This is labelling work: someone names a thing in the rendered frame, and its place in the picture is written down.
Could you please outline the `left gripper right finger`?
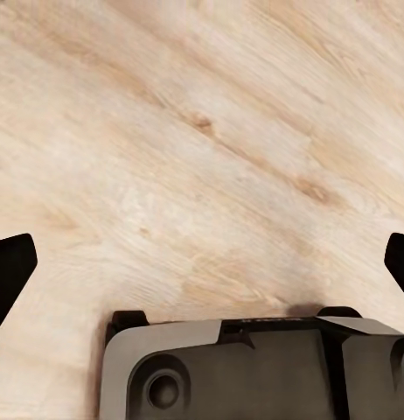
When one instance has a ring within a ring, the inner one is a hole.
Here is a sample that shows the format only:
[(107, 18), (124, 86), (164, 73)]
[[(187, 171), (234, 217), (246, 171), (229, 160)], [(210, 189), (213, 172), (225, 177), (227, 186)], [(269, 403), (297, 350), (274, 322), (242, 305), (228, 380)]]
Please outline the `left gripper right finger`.
[(404, 292), (404, 234), (391, 233), (384, 264)]

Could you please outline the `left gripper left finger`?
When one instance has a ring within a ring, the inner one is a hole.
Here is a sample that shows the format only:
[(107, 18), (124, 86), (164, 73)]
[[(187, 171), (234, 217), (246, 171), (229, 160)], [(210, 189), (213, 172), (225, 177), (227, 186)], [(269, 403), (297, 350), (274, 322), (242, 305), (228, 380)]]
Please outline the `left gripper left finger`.
[(30, 233), (0, 240), (0, 326), (37, 266)]

